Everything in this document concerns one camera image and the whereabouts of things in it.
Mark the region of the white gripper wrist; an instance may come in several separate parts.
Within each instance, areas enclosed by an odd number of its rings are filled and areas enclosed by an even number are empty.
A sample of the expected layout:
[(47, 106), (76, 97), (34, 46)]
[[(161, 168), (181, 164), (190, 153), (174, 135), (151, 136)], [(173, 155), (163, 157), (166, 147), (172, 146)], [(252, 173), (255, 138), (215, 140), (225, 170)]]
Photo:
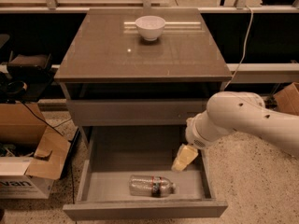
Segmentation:
[(219, 138), (216, 126), (209, 119), (207, 112), (188, 118), (186, 122), (185, 136), (189, 145), (181, 145), (179, 147), (171, 167), (171, 170), (174, 172), (183, 171), (197, 158), (198, 149), (210, 147)]

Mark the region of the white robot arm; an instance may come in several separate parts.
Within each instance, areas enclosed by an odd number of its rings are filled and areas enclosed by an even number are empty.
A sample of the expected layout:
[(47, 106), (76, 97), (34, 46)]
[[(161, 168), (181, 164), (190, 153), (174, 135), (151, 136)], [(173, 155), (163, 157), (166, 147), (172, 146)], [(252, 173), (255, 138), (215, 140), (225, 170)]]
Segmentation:
[(252, 92), (222, 91), (214, 94), (206, 110), (186, 120), (185, 137), (172, 164), (183, 171), (198, 155), (223, 136), (235, 132), (254, 135), (299, 157), (299, 117), (267, 109), (263, 98)]

